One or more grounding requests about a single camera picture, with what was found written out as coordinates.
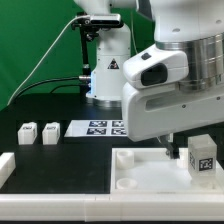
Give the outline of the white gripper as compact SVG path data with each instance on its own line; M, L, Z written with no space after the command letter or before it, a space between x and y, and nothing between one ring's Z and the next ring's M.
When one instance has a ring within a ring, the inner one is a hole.
M166 135L223 122L224 84L184 93L174 84L138 90L127 83L123 88L122 118L132 141L160 136L166 155L178 159L179 148Z

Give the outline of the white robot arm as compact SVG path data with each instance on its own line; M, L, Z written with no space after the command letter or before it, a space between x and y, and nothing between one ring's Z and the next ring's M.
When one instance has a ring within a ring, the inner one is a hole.
M224 121L224 0L136 0L155 22L155 44L124 63L122 117L128 137L165 140Z

